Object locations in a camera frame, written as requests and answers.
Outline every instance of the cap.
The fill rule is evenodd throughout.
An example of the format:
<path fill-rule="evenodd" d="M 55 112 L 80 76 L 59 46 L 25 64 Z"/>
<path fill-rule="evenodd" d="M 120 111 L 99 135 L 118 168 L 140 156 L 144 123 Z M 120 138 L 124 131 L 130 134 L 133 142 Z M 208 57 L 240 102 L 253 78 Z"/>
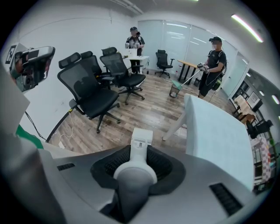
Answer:
<path fill-rule="evenodd" d="M 218 41 L 218 42 L 221 42 L 221 43 L 222 43 L 222 40 L 221 40 L 221 38 L 219 38 L 219 37 L 210 38 L 209 41 L 210 41 L 210 42 Z"/>
<path fill-rule="evenodd" d="M 134 26 L 134 27 L 130 28 L 130 32 L 134 31 L 134 30 L 137 30 L 137 27 Z"/>

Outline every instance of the man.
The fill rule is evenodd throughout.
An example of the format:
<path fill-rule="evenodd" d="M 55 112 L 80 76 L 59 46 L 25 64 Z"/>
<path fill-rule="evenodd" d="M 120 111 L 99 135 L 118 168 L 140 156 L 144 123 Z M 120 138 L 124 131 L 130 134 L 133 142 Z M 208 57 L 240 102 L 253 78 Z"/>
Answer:
<path fill-rule="evenodd" d="M 222 75 L 222 71 L 226 65 L 226 55 L 222 51 L 222 40 L 219 37 L 214 37 L 209 41 L 212 42 L 213 50 L 209 52 L 208 59 L 205 65 L 209 69 L 203 73 L 199 85 L 199 98 L 203 99 L 208 91 L 215 85 L 217 78 Z"/>
<path fill-rule="evenodd" d="M 142 55 L 142 48 L 144 47 L 145 41 L 140 36 L 136 27 L 130 28 L 131 36 L 126 40 L 126 48 L 137 49 L 137 56 Z M 136 70 L 139 71 L 139 68 L 132 68 L 134 65 L 140 65 L 139 60 L 130 60 L 132 72 L 135 73 Z"/>

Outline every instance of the black t-shirt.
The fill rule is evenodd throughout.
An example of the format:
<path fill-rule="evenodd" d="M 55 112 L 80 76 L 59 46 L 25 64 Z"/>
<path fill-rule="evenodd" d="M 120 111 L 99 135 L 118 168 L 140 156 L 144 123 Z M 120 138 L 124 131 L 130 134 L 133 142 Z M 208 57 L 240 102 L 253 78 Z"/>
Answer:
<path fill-rule="evenodd" d="M 141 36 L 137 36 L 137 37 L 129 37 L 127 40 L 126 40 L 127 43 L 129 43 L 129 48 L 138 48 L 138 45 L 142 45 L 142 44 L 145 44 L 145 41 L 143 39 L 143 37 Z M 138 56 L 141 56 L 141 53 L 142 53 L 142 48 L 138 48 L 137 49 L 137 55 Z"/>
<path fill-rule="evenodd" d="M 215 68 L 218 66 L 219 62 L 223 63 L 224 65 L 226 64 L 227 61 L 227 57 L 226 54 L 224 52 L 220 54 L 221 51 L 210 51 L 209 55 L 208 55 L 208 66 L 209 68 Z"/>

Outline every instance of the mop handle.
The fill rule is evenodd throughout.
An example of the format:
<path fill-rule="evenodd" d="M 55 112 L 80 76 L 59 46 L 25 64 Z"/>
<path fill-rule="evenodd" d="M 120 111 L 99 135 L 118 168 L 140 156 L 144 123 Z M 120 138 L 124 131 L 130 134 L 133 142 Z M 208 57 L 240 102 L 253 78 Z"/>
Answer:
<path fill-rule="evenodd" d="M 189 81 L 190 79 L 192 79 L 196 74 L 198 74 L 200 72 L 200 70 L 197 72 L 197 73 L 195 73 L 193 76 L 191 76 L 187 81 Z"/>

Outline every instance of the black mesh office chair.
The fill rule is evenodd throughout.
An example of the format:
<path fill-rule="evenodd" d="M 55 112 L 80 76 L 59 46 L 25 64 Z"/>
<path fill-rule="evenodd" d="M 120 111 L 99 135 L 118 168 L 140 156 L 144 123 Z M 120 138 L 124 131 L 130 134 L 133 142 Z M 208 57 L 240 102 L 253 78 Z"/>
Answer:
<path fill-rule="evenodd" d="M 167 53 L 165 53 L 164 50 L 157 50 L 156 56 L 157 56 L 157 66 L 160 69 L 162 69 L 162 71 L 161 72 L 155 72 L 154 74 L 156 75 L 157 73 L 160 73 L 160 77 L 162 76 L 162 74 L 166 74 L 170 78 L 170 75 L 169 75 L 168 72 L 166 72 L 166 69 L 173 68 L 172 62 L 175 59 L 171 59 L 171 64 L 168 65 L 168 63 L 167 63 Z"/>
<path fill-rule="evenodd" d="M 123 62 L 123 57 L 120 53 L 117 53 L 117 49 L 115 47 L 104 49 L 102 52 L 103 56 L 100 57 L 100 60 L 111 72 L 112 77 L 115 77 L 113 83 L 115 83 L 118 87 L 126 87 L 125 91 L 119 92 L 119 94 L 127 93 L 125 104 L 128 105 L 127 101 L 130 94 L 139 96 L 142 100 L 144 100 L 145 98 L 143 96 L 135 92 L 135 90 L 139 89 L 142 91 L 143 89 L 135 86 L 143 82 L 146 76 L 141 74 L 132 74 L 129 76 L 129 72 Z"/>
<path fill-rule="evenodd" d="M 271 120 L 267 120 L 259 125 L 253 126 L 251 122 L 246 121 L 247 132 L 252 139 L 255 139 L 259 134 L 268 132 L 273 126 Z"/>
<path fill-rule="evenodd" d="M 97 58 L 91 51 L 87 51 L 80 54 L 81 59 L 87 61 L 88 66 L 91 68 L 92 72 L 94 73 L 94 76 L 103 87 L 108 87 L 108 89 L 111 89 L 110 87 L 110 81 L 104 80 L 104 77 L 111 77 L 110 72 L 102 72 Z"/>
<path fill-rule="evenodd" d="M 90 120 L 100 116 L 96 129 L 96 133 L 100 133 L 99 127 L 104 115 L 116 119 L 118 124 L 121 122 L 120 119 L 108 113 L 108 110 L 119 107 L 119 103 L 114 104 L 119 94 L 102 88 L 96 81 L 88 60 L 80 60 L 80 58 L 79 53 L 74 53 L 59 61 L 59 67 L 63 70 L 57 74 L 57 78 L 75 97 L 69 102 L 72 109 L 75 108 L 82 115 L 86 114 Z"/>

